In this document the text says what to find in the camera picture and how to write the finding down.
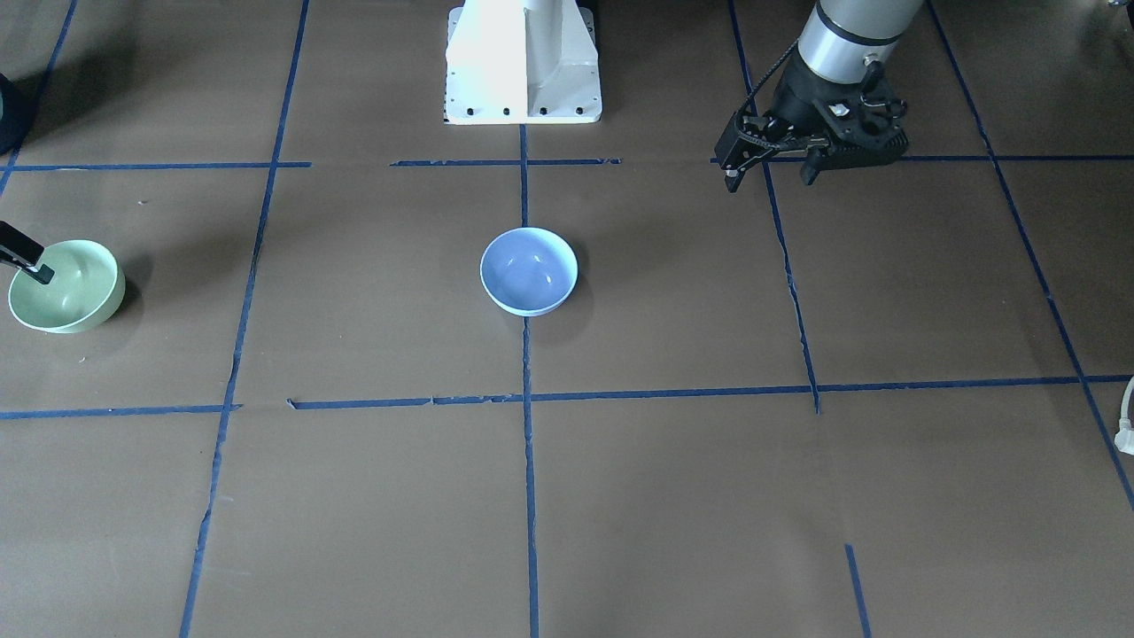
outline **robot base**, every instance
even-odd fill
[[[449,124],[589,124],[602,114],[594,15],[573,0],[467,0],[449,12]]]

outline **blue tape line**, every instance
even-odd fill
[[[32,114],[29,116],[31,122],[28,131],[31,131],[32,126],[35,125],[35,117],[40,112],[40,101],[43,100],[43,94],[48,90],[48,82],[51,80],[51,74],[56,70],[56,63],[59,61],[59,53],[64,50],[64,41],[67,40],[67,32],[70,31],[70,23],[75,18],[75,8],[77,6],[78,0],[71,0],[70,6],[67,7],[67,16],[64,18],[62,27],[59,29],[59,37],[56,40],[56,48],[51,50],[51,58],[48,60],[48,68],[43,71],[43,77],[40,78],[40,85],[35,87],[35,95],[32,97]],[[0,195],[3,195],[5,188],[8,187],[8,178],[11,176],[11,169],[16,165],[16,160],[19,158],[19,151],[23,146],[24,141],[20,139],[8,154],[8,163],[5,165],[3,175],[0,175]]]
[[[846,544],[847,567],[850,569],[850,584],[854,586],[854,599],[858,605],[858,622],[862,623],[862,638],[871,638],[870,616],[866,614],[866,598],[862,594],[862,581],[858,580],[858,562],[854,559],[854,547]]]
[[[1053,386],[1077,384],[1078,377],[1023,377],[1005,380],[959,380],[943,382],[891,382],[877,384],[828,384],[819,392],[875,392],[888,390],[947,390],[982,388]]]
[[[1088,375],[1086,381],[1092,384],[1125,384],[1131,381],[1132,375]]]
[[[244,289],[244,303],[240,307],[240,323],[236,331],[236,344],[232,348],[232,373],[225,390],[225,406],[217,429],[217,446],[213,450],[212,475],[209,482],[209,505],[201,519],[197,533],[197,547],[193,555],[193,571],[189,576],[189,587],[185,596],[185,611],[181,614],[180,638],[188,638],[189,626],[193,622],[193,609],[196,604],[197,587],[201,584],[201,567],[204,561],[205,545],[209,541],[209,527],[212,520],[213,507],[217,502],[217,485],[220,482],[221,448],[228,439],[228,423],[236,395],[236,380],[240,373],[240,359],[244,354],[244,338],[248,329],[248,315],[252,311],[252,294],[256,287],[256,266],[260,262],[260,248],[264,241],[264,228],[268,223],[268,212],[271,209],[272,190],[276,187],[276,171],[279,168],[280,150],[284,145],[284,133],[287,126],[288,108],[291,103],[291,91],[295,87],[295,75],[299,67],[299,51],[303,48],[303,34],[307,24],[307,7],[310,0],[303,0],[299,11],[299,26],[295,34],[295,46],[291,50],[291,67],[288,70],[287,86],[284,90],[284,104],[280,107],[279,126],[276,129],[276,147],[272,151],[272,165],[268,169],[268,182],[264,185],[264,201],[260,209],[260,222],[256,227],[256,240],[252,248],[252,263],[248,267],[248,279]]]
[[[736,40],[736,57],[741,59],[741,74],[744,76],[744,92],[752,92],[752,74],[748,71],[748,57],[744,53],[744,40],[741,37],[741,20],[736,17],[736,2],[728,0],[728,17],[733,22],[733,39]],[[750,103],[755,110],[755,96]]]
[[[471,406],[479,403],[518,403],[518,394],[485,394],[469,397],[420,397],[407,399],[364,399],[355,401],[294,401],[287,405],[294,410],[349,410],[354,408],[403,408],[416,406]]]
[[[519,160],[398,160],[395,168],[443,167],[443,165],[519,165]]]
[[[147,406],[144,408],[91,408],[78,410],[27,410],[0,412],[0,422],[67,419],[71,417],[137,417],[150,415],[215,415],[222,406]]]
[[[523,124],[519,125],[519,220],[521,226],[527,226],[527,126]]]
[[[989,161],[988,155],[902,155],[900,161]]]
[[[621,158],[527,160],[528,165],[600,165],[604,163],[617,165],[619,163],[623,163],[623,160]]]
[[[535,456],[532,450],[532,340],[524,316],[524,458],[527,460],[527,588],[531,638],[540,638],[540,578],[535,554]]]
[[[1000,161],[1134,161],[1134,155],[997,155]]]
[[[803,155],[776,155],[764,160],[765,163],[803,163]],[[1134,161],[1134,155],[997,155],[999,161]],[[709,158],[711,163],[718,163],[717,158]],[[990,161],[988,155],[902,155],[899,161]]]
[[[733,37],[736,39],[736,54],[741,59],[741,75],[744,77],[744,86],[751,93],[752,92],[752,75],[748,71],[747,58],[744,53],[744,41],[741,37],[741,23],[736,18],[736,3],[734,0],[728,0],[728,15],[733,20]],[[755,110],[755,96],[751,100],[750,107]],[[795,277],[792,274],[792,258],[788,256],[787,240],[784,238],[784,226],[780,223],[779,205],[776,201],[776,186],[772,182],[772,172],[768,168],[768,163],[761,164],[764,171],[764,184],[768,187],[768,201],[772,206],[772,220],[776,222],[776,235],[779,238],[780,249],[784,250],[784,272],[787,275],[787,288],[792,294],[792,304],[795,306],[795,321],[796,325],[799,327],[799,344],[803,347],[803,363],[807,368],[807,383],[811,384],[811,397],[815,405],[815,414],[821,412],[821,405],[819,399],[819,389],[815,384],[815,368],[811,361],[811,347],[807,346],[807,331],[804,329],[803,324],[803,311],[799,308],[799,292],[795,286]]]
[[[819,399],[819,386],[815,383],[815,367],[811,360],[811,347],[807,344],[807,329],[803,325],[803,309],[799,307],[799,290],[795,284],[795,274],[792,273],[792,257],[787,252],[787,238],[784,237],[784,223],[780,221],[779,204],[776,198],[776,185],[772,182],[772,171],[768,164],[763,165],[764,184],[768,187],[768,201],[772,204],[772,221],[776,222],[776,237],[779,239],[780,249],[784,252],[784,274],[787,277],[787,289],[792,294],[792,305],[795,307],[795,323],[799,327],[799,346],[803,348],[803,363],[807,367],[807,383],[811,384],[811,394],[815,403],[815,415],[822,412]]]
[[[1086,377],[1091,383],[1109,384],[1126,383],[1131,375],[1106,375]],[[883,391],[906,391],[906,390],[950,390],[950,389],[991,389],[991,388],[1021,388],[1021,386],[1053,386],[1074,385],[1080,383],[1077,377],[1016,377],[1001,380],[954,380],[954,381],[930,381],[930,382],[881,382],[870,384],[824,384],[816,385],[815,390],[824,392],[883,392]],[[599,392],[549,392],[531,393],[533,403],[555,401],[592,401],[592,400],[623,400],[623,399],[674,399],[695,397],[760,397],[779,394],[810,394],[812,386],[750,386],[750,388],[718,388],[718,389],[678,389],[678,390],[620,390]],[[418,406],[467,406],[484,403],[519,403],[524,401],[522,394],[484,394],[484,395],[458,395],[458,397],[421,397],[407,399],[365,399],[347,401],[294,401],[287,400],[287,405],[295,410],[345,410],[353,408],[399,408]]]
[[[447,165],[521,165],[523,160],[398,160],[395,168],[443,168]],[[601,165],[619,164],[621,158],[543,159],[527,160],[528,165]]]
[[[763,394],[806,394],[811,386],[768,386],[693,390],[625,390],[611,392],[558,392],[533,394],[532,401],[590,401],[594,399],[671,399],[686,397],[754,397]]]
[[[41,163],[14,165],[14,172],[42,172],[52,170],[210,170],[230,168],[271,168],[270,161],[215,161],[185,163]],[[310,161],[278,162],[279,168],[311,168]]]
[[[1067,333],[1063,315],[1059,313],[1059,307],[1056,305],[1055,296],[1051,294],[1051,287],[1048,284],[1048,279],[1044,277],[1043,269],[1040,266],[1040,260],[1035,255],[1035,249],[1032,246],[1031,238],[1029,238],[1027,227],[1024,224],[1024,219],[1019,214],[1019,209],[1016,207],[1016,201],[1012,196],[1012,189],[1008,187],[1008,180],[1005,178],[1004,170],[1000,168],[1000,161],[997,158],[996,151],[992,148],[992,141],[989,137],[988,130],[984,128],[984,121],[981,119],[981,114],[976,109],[976,102],[973,100],[973,94],[968,90],[968,84],[965,82],[965,77],[960,73],[960,65],[957,62],[957,58],[953,52],[953,46],[949,45],[949,39],[945,34],[945,27],[941,24],[940,17],[937,15],[937,9],[933,7],[931,0],[925,1],[925,7],[929,9],[929,15],[933,20],[938,35],[941,37],[941,43],[945,45],[945,52],[949,57],[949,63],[953,65],[953,71],[957,76],[957,83],[960,85],[960,90],[965,94],[965,101],[968,103],[968,109],[973,113],[973,120],[976,122],[976,129],[981,135],[981,139],[984,142],[984,148],[988,151],[989,158],[992,160],[992,168],[996,170],[997,179],[1000,181],[1000,189],[1004,192],[1005,199],[1008,202],[1008,210],[1012,212],[1012,218],[1016,222],[1016,230],[1019,232],[1019,238],[1024,243],[1024,248],[1027,252],[1027,258],[1032,262],[1032,269],[1035,271],[1035,278],[1039,280],[1040,287],[1043,289],[1043,295],[1048,299],[1048,307],[1051,309],[1051,315],[1055,317],[1056,326],[1059,329],[1059,337],[1063,339],[1064,348],[1067,350],[1067,357],[1070,358],[1072,366],[1075,368],[1075,376],[1083,386],[1083,394],[1086,397],[1088,406],[1091,408],[1095,426],[1098,426],[1099,434],[1102,436],[1103,444],[1107,446],[1107,452],[1110,454],[1110,462],[1114,465],[1115,473],[1118,475],[1118,482],[1122,484],[1123,490],[1126,493],[1126,501],[1129,503],[1131,510],[1134,510],[1134,490],[1131,488],[1129,478],[1127,478],[1126,470],[1123,468],[1122,461],[1118,459],[1118,452],[1111,443],[1110,431],[1102,422],[1102,415],[1099,412],[1099,407],[1094,401],[1094,395],[1091,393],[1091,386],[1088,383],[1086,376],[1083,374],[1083,367],[1080,364],[1078,356],[1075,354],[1074,346],[1072,346],[1070,335]]]

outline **black clamp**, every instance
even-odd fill
[[[27,272],[41,283],[50,283],[56,271],[40,264],[43,246],[27,235],[20,232],[7,221],[0,221],[0,263]]]

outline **blue bowl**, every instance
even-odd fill
[[[559,307],[575,289],[578,260],[559,235],[543,228],[514,228],[481,257],[481,283],[500,307],[539,316]]]

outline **white cable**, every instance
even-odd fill
[[[1123,393],[1123,408],[1118,418],[1118,434],[1115,435],[1115,448],[1119,452],[1134,454],[1134,428],[1131,427],[1131,394],[1134,393],[1134,377],[1126,384],[1126,392]]]

